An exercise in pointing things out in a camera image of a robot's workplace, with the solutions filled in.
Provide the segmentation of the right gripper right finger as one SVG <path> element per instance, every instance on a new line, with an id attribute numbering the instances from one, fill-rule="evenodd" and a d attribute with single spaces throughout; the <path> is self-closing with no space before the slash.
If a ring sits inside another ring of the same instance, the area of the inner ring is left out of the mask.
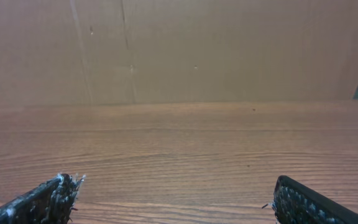
<path id="1" fill-rule="evenodd" d="M 358 224 L 358 213 L 286 175 L 278 177 L 268 206 L 279 224 Z"/>

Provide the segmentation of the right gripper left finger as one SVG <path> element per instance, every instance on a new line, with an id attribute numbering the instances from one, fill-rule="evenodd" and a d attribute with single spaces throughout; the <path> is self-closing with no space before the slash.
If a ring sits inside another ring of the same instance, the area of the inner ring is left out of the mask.
<path id="1" fill-rule="evenodd" d="M 85 177 L 57 174 L 0 206 L 0 224 L 67 224 Z"/>

